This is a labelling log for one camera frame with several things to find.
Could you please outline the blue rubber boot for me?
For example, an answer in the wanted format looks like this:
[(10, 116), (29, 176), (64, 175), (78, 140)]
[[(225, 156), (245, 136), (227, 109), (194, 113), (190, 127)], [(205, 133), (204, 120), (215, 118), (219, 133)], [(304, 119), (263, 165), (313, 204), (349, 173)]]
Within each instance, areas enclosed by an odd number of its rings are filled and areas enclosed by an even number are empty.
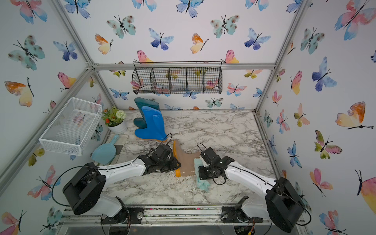
[(148, 106), (143, 106), (142, 111), (147, 127), (137, 129), (135, 131), (136, 137), (143, 140), (165, 142), (167, 134), (165, 133), (165, 124), (162, 113), (159, 110)]

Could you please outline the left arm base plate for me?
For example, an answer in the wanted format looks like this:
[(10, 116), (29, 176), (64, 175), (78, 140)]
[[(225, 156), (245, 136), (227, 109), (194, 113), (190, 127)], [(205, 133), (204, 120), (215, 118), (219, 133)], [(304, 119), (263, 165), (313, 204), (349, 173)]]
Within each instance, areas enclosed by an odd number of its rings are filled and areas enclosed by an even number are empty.
[(143, 217), (143, 207), (127, 207), (125, 209), (121, 209), (120, 212), (114, 217), (103, 216), (100, 223), (103, 225), (141, 224)]

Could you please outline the beige rubber boot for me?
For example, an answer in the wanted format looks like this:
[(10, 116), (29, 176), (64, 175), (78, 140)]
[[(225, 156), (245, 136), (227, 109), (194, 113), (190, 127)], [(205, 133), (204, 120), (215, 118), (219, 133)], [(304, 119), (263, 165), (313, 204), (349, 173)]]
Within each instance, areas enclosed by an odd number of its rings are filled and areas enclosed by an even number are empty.
[(194, 160), (200, 160), (200, 151), (197, 153), (186, 153), (182, 148), (178, 140), (173, 142), (173, 155), (181, 164), (181, 166), (175, 170), (176, 177), (187, 177), (195, 175)]

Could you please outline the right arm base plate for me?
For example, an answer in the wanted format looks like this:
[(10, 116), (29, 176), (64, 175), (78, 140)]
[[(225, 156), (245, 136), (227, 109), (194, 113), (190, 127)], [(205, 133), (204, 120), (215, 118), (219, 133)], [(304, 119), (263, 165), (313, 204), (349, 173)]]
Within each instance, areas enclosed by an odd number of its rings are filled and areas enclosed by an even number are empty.
[(223, 206), (220, 220), (223, 223), (262, 223), (263, 218), (260, 217), (249, 217), (241, 209), (243, 203), (248, 199), (248, 196), (244, 196), (239, 200), (234, 206)]

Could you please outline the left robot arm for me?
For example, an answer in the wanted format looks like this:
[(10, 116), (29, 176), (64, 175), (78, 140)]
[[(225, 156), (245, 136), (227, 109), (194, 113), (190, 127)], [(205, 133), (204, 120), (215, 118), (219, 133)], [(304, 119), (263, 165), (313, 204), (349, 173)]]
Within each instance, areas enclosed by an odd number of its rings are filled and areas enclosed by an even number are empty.
[(63, 187), (63, 194), (75, 215), (98, 212), (116, 217), (126, 210), (118, 197), (106, 195), (103, 191), (110, 185), (132, 177), (151, 173), (167, 173), (181, 167), (169, 145), (160, 145), (136, 159), (109, 166), (95, 166), (88, 163)]

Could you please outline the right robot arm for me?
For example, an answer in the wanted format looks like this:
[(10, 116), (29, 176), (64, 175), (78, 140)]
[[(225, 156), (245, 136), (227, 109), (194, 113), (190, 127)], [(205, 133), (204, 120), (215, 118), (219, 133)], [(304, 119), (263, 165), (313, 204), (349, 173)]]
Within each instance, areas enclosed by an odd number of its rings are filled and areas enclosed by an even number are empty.
[(249, 188), (265, 199), (266, 208), (245, 204), (241, 205), (241, 211), (248, 217), (268, 218), (282, 231), (292, 232), (306, 208), (286, 178), (260, 175), (228, 156), (221, 158), (211, 147), (202, 151), (200, 156), (206, 163), (198, 168), (200, 180), (214, 180), (221, 176)]

